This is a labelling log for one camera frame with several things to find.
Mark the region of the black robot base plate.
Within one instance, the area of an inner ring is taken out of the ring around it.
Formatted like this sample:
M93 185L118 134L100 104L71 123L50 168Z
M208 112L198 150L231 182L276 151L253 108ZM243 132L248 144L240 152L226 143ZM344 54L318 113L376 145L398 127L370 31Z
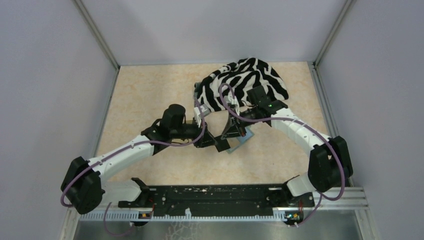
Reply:
M119 201L119 208L152 208L158 217L270 216L274 208L314 207L312 193L292 196L285 184L156 185L134 201Z

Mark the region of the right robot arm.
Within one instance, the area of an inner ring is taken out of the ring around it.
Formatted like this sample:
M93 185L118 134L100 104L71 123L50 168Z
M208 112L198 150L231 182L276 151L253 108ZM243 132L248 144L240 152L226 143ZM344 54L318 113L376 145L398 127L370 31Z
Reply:
M240 111L233 88L223 83L218 88L219 98L232 118L245 125L259 122L279 130L294 141L308 155L307 172L287 181L281 199L287 206L295 206L303 194L317 191L327 200L339 200L345 191L353 168L347 142L341 137L323 134L299 117L282 101L272 101L263 86L248 91L252 107Z

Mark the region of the black credit card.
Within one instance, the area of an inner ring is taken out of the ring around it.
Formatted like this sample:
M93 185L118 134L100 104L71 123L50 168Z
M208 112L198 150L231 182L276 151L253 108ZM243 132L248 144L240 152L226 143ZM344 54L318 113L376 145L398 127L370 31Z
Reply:
M214 140L215 140L214 146L218 153L227 151L231 148L227 139L221 139L220 136L217 136L214 138Z

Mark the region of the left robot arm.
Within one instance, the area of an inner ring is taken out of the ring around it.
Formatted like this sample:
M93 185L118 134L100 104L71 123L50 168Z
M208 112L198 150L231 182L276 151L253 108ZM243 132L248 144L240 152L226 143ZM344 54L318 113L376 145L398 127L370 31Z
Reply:
M109 203L117 203L120 208L150 207L151 190L139 178L122 182L108 180L167 147L194 145L205 148L215 145L205 121L211 111L204 104L198 104L193 111L192 121L187 121L186 109L182 105L171 104L161 118L123 146L88 160L81 156L72 160L60 186L61 204L75 208L81 215Z

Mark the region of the light blue card holder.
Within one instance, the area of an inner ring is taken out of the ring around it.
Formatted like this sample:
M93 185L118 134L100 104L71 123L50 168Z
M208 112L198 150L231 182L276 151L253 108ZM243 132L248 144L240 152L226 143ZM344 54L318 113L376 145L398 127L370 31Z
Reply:
M230 146L230 148L226 150L228 154L235 152L255 135L250 127L247 127L245 130L246 133L244 136L232 137L227 139Z

